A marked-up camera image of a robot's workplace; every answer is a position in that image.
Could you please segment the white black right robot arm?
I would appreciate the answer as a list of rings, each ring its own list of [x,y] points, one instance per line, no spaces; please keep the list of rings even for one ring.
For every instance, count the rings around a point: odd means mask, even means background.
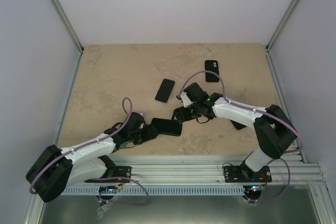
[[[277,105],[255,107],[232,101],[223,94],[208,95],[196,82],[177,95],[183,105],[174,110],[173,118],[180,124],[204,116],[208,120],[224,118],[238,130],[249,127],[255,131],[258,147],[240,165],[241,176],[248,182],[274,159],[280,159],[297,139],[297,131],[284,111]]]

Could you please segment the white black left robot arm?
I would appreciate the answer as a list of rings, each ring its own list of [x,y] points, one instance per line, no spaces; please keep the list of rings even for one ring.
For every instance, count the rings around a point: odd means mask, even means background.
[[[142,114],[132,112],[125,122],[118,122],[82,144],[45,148],[26,174],[30,192],[43,202],[51,202],[63,191],[78,183],[127,183],[131,168],[117,166],[109,154],[129,144],[140,145],[156,138],[158,129],[146,124]]]

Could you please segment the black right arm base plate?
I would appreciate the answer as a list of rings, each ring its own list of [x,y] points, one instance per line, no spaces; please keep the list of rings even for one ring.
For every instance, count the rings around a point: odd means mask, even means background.
[[[258,172],[243,171],[241,166],[225,162],[222,172],[226,183],[268,183],[272,182],[269,166],[264,166]]]

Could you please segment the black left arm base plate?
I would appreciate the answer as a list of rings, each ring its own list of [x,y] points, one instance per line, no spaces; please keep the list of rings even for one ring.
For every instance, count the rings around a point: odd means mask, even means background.
[[[126,178],[131,178],[131,166],[116,166],[114,170],[108,168],[101,178],[109,178],[108,180],[88,179],[85,183],[117,183],[127,184],[129,181]]]

